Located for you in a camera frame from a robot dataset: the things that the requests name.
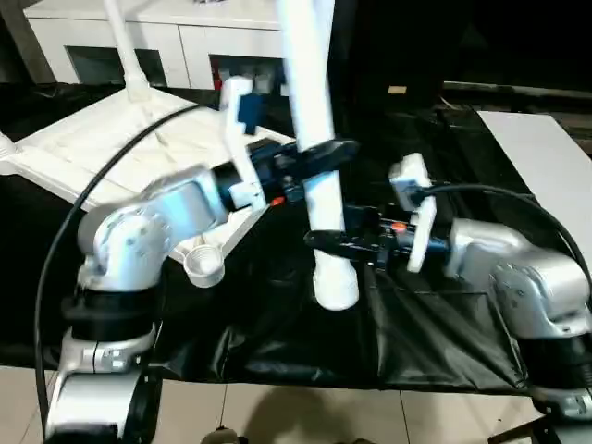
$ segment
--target white cylinder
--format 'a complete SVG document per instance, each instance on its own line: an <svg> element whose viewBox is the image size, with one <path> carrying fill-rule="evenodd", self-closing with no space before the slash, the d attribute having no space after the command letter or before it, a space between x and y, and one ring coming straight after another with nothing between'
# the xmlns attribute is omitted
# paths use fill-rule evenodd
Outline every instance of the white cylinder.
<svg viewBox="0 0 592 444"><path fill-rule="evenodd" d="M298 148L307 150L335 137L327 88L327 63L322 51L313 0L279 0L284 69L290 89L292 120ZM305 184L311 229L344 230L339 173ZM345 310L358 300L355 270L346 259L314 251L314 293L328 310Z"/></svg>
<svg viewBox="0 0 592 444"><path fill-rule="evenodd" d="M123 19L117 0L105 0L104 4L107 19L117 45L121 66L123 67L129 99L132 102L149 100L150 84L140 68L140 62L131 44L130 36L126 30L126 22Z"/></svg>

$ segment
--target wire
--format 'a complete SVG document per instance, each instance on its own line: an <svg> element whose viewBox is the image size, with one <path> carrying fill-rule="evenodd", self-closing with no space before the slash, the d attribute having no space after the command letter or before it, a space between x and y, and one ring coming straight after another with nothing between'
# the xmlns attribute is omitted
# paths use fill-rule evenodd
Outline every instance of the wire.
<svg viewBox="0 0 592 444"><path fill-rule="evenodd" d="M440 194L440 193L445 193L445 192L456 192L456 191L481 191L481 192L486 192L489 194L497 194L500 196L510 197L510 198L513 198L517 201L520 201L521 203L523 203L526 206L529 206L530 208L535 210L537 213L539 213L541 216L543 216L545 219L547 219L548 222L550 222L553 225L553 227L559 232L559 234L563 238L563 241L567 244L567 247L569 248L569 250L572 254L572 258L575 260L575 262L578 265L580 265L580 267L582 268L582 271L584 271L584 274L586 275L586 280L588 281L588 286L590 287L590 289L592 289L592 278L590 277L590 271L587 267L586 259L584 258L584 255L582 254L582 252L578 248L577 243L575 242L575 240L572 237L572 235L570 234L570 232L554 215L552 215L549 211L547 211L545 208L540 206L537 202L533 201L531 198L526 197L524 194L510 191L510 190L506 190L503 188L493 187L490 185L481 185L478 183L477 184L458 183L458 184L438 185L438 186L434 186L434 187L424 188L424 189L418 190L416 192L416 195L424 198L427 196L433 196L435 194Z"/></svg>
<svg viewBox="0 0 592 444"><path fill-rule="evenodd" d="M42 310L42 301L43 301L43 288L45 286L45 281L47 280L47 274L49 272L49 265L52 262L52 259L56 255L56 250L59 245L59 242L62 240L68 227L70 226L72 219L77 214L77 212L82 208L82 204L84 201L89 197L91 192L96 188L99 182L107 175L107 173L113 168L117 162L119 162L123 156L125 156L131 149L136 146L139 142L142 141L146 136L151 134L154 130L158 129L169 120L180 116L182 114L189 113L195 109L202 108L202 105L191 105L185 108L182 108L178 111L175 111L167 116L164 116L156 122L152 123L149 127L144 129L142 132L134 136L129 142L127 142L123 148L121 148L109 161L103 166L98 173L91 179L88 183L86 188L80 193L72 208L68 212L68 215L62 222L59 230L57 231L54 240L49 247L49 251L45 256L45 261L43 262L43 268L41 270L41 275L39 277L39 283L37 285L37 294L35 298L35 314L34 314L34 347L35 347L35 384L37 386L37 401L39 402L39 411L41 414L42 420L42 431L43 431L43 438L45 438L45 424L47 422L47 414L49 412L49 401L47 399L47 389L45 386L45 373L43 372L43 345L41 341L41 310Z"/></svg>

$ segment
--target black plastic sheet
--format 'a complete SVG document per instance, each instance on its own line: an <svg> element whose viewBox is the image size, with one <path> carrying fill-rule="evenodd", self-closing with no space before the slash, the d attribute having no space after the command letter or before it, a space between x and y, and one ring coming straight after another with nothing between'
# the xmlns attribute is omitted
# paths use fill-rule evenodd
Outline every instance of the black plastic sheet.
<svg viewBox="0 0 592 444"><path fill-rule="evenodd" d="M15 94L15 112L0 130L14 138L113 89L53 87ZM211 93L182 92L213 103ZM27 103L27 113L19 103ZM394 201L386 180L392 163L421 152L436 180L496 184L528 192L478 116L434 111L356 112L340 121L344 135L362 143L355 162L341 170L345 200L381 205ZM264 125L290 132L285 100L268 100ZM32 314L44 255L69 204L19 177L0 178L4 313L0 362L32 365ZM473 217L499 221L541 246L557 248L556 236L514 203L493 197L438 197L438 220ZM524 390L525 370L487 289L466 288L442 276L439 264L420 275L393 264L387 274L357 266L360 301L331 313L315 303L313 252L303 203L266 212L226 263L223 282L194 288L181 265L167 260L163 274L164 324L154 360L167 377L189 381L255 382L358 389L419 389L487 393ZM59 304L75 285L81 257L76 230L59 250L43 306L45 358L57 364L67 327Z"/></svg>

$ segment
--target white pvc pipe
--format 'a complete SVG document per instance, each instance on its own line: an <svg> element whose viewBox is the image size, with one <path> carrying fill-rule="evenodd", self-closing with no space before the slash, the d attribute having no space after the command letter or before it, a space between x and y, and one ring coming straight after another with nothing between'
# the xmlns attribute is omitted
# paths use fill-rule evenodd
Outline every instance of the white pvc pipe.
<svg viewBox="0 0 592 444"><path fill-rule="evenodd" d="M146 79L140 62L131 44L130 36L126 30L126 22L123 19L117 0L105 0L105 12L111 31L117 45L119 59L123 66L126 90L131 102L143 102L150 99L150 84Z"/></svg>
<svg viewBox="0 0 592 444"><path fill-rule="evenodd" d="M329 46L331 44L331 31L333 30L333 13L335 12L335 0L314 0L314 12L316 13L316 27L323 66L327 72L327 61L329 58Z"/></svg>
<svg viewBox="0 0 592 444"><path fill-rule="evenodd" d="M322 55L313 0L279 0L284 67L290 89L292 120L300 151L335 137L327 90L327 65ZM339 173L305 184L311 229L344 230ZM314 251L314 293L328 310L345 310L358 300L358 282L349 261Z"/></svg>

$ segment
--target white tile floor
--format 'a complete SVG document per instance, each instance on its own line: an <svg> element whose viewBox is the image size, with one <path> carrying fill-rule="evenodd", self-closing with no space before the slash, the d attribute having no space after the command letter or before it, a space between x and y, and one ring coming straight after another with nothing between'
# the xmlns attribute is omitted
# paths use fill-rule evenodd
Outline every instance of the white tile floor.
<svg viewBox="0 0 592 444"><path fill-rule="evenodd" d="M476 444L536 417L526 398L167 381L154 443L199 444L223 424L252 444ZM30 369L0 367L0 442L41 442Z"/></svg>

